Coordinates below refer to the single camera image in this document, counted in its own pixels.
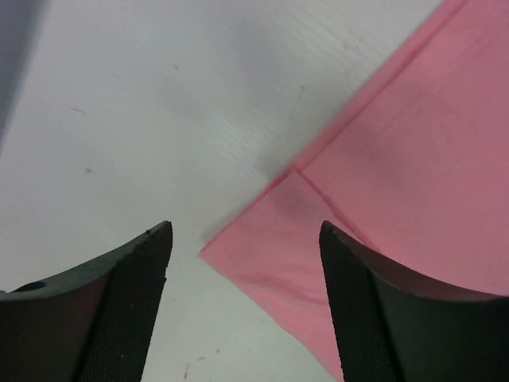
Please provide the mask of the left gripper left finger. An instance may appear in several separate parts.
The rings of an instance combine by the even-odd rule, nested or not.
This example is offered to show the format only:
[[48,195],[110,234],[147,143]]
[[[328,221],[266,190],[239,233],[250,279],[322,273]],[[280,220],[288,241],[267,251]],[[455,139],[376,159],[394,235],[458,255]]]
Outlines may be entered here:
[[166,281],[173,227],[1,293],[1,379],[140,381]]

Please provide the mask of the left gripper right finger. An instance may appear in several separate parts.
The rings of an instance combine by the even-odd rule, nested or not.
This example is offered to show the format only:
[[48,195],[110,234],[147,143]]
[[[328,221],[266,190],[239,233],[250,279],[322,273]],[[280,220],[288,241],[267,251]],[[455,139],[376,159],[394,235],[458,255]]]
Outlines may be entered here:
[[328,221],[319,245],[346,381],[507,380],[507,297],[423,275]]

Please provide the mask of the pink t shirt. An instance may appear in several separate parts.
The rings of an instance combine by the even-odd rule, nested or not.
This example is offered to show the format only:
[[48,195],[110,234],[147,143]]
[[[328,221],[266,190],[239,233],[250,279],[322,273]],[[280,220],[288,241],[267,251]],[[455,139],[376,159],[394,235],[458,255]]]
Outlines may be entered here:
[[443,2],[201,253],[340,381],[326,220],[435,279],[508,292],[507,2]]

